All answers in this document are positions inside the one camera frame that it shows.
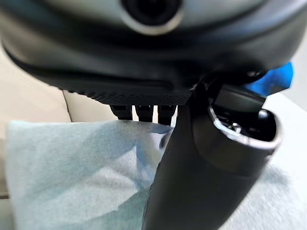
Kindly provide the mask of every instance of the blue object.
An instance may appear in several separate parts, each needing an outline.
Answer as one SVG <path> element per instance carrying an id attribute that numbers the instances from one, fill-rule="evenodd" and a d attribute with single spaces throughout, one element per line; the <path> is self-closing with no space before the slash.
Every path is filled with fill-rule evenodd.
<path id="1" fill-rule="evenodd" d="M 294 75 L 293 65 L 291 62 L 286 65 L 272 69 L 258 81 L 244 85 L 250 91 L 258 93 L 262 96 L 289 89 Z"/>

